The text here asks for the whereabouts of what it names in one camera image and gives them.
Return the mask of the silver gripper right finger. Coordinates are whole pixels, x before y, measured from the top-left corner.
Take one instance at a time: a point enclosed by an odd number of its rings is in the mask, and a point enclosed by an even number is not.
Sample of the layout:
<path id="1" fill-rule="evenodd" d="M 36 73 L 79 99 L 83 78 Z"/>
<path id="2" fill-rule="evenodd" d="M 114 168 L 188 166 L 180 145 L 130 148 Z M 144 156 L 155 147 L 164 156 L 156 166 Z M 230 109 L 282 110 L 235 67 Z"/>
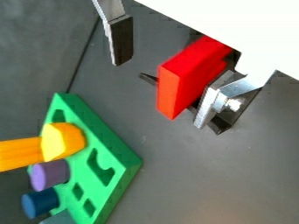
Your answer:
<path id="1" fill-rule="evenodd" d="M 194 119 L 195 127 L 202 129 L 208 125 L 214 130 L 228 130 L 270 77 L 271 74 L 245 75 L 227 70 L 206 88 Z"/>

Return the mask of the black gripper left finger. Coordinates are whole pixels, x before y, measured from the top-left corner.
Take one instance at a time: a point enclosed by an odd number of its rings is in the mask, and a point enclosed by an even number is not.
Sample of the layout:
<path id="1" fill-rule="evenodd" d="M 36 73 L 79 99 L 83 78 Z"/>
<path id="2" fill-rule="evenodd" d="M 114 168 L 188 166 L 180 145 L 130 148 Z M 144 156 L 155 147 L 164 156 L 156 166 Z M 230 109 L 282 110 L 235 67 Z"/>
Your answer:
<path id="1" fill-rule="evenodd" d="M 102 18 L 112 64 L 120 66 L 134 56 L 134 18 L 126 13 L 122 0 L 91 1 Z"/>

